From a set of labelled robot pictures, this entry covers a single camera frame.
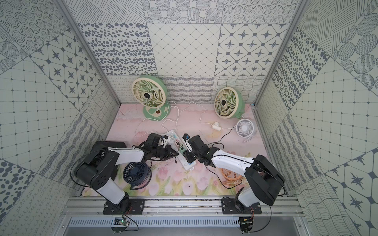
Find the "green USB charger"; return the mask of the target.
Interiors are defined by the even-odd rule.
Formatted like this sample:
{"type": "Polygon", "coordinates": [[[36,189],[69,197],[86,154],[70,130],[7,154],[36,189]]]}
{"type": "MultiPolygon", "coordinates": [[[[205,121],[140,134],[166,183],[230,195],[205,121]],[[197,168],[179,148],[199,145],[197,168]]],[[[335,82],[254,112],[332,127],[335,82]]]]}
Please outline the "green USB charger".
{"type": "Polygon", "coordinates": [[[183,154],[185,151],[187,151],[187,148],[184,146],[179,147],[179,152],[183,154]]]}

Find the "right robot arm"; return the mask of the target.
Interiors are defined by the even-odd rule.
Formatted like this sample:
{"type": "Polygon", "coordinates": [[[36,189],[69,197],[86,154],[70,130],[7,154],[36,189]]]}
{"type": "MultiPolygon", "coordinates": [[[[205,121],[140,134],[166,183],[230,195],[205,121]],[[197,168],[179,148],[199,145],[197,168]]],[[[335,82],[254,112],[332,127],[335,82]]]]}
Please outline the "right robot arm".
{"type": "Polygon", "coordinates": [[[258,202],[272,206],[284,188],[284,177],[263,155],[255,158],[237,156],[217,147],[208,147],[199,135],[183,136],[187,151],[184,157],[198,160],[205,166],[222,168],[244,177],[249,187],[237,194],[236,202],[250,207],[258,202]]]}

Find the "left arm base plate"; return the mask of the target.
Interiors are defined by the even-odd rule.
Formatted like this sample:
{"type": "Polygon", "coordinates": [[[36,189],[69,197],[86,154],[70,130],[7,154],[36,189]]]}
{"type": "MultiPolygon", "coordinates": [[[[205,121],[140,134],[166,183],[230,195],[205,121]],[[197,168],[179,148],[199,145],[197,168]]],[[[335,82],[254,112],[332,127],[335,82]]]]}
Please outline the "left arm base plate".
{"type": "Polygon", "coordinates": [[[141,215],[145,206],[145,199],[125,199],[119,204],[114,204],[108,199],[104,204],[104,215],[123,215],[125,213],[131,215],[141,215]]]}

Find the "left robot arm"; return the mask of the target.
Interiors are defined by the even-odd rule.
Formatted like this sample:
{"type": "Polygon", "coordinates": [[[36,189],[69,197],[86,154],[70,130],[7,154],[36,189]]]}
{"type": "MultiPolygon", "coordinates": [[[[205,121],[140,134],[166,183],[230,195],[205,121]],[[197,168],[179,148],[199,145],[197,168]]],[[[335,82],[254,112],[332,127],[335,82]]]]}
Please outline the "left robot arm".
{"type": "Polygon", "coordinates": [[[168,136],[152,133],[147,140],[133,147],[123,142],[97,141],[92,150],[81,157],[72,176],[95,190],[107,201],[118,205],[127,200],[127,194],[111,178],[118,165],[150,161],[166,161],[178,156],[168,143],[168,136]]]}

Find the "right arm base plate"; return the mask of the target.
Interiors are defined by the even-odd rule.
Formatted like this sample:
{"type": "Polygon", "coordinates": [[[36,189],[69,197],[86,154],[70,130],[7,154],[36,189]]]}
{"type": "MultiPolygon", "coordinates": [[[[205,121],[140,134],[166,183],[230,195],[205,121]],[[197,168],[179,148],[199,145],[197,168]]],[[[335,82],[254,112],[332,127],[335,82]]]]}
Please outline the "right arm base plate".
{"type": "Polygon", "coordinates": [[[222,197],[220,201],[223,214],[262,214],[260,202],[251,206],[244,206],[239,201],[228,197],[222,197]]]}

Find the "white power strip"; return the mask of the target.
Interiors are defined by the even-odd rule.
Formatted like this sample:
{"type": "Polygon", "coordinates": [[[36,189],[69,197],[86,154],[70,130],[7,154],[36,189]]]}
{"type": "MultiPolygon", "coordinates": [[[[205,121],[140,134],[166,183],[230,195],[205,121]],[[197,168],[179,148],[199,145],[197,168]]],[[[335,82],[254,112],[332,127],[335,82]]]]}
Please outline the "white power strip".
{"type": "Polygon", "coordinates": [[[193,171],[196,161],[189,163],[184,157],[183,153],[187,151],[187,148],[182,138],[180,138],[174,130],[162,134],[162,137],[164,138],[164,146],[171,145],[171,148],[178,153],[178,155],[173,158],[173,162],[179,164],[185,171],[193,171]]]}

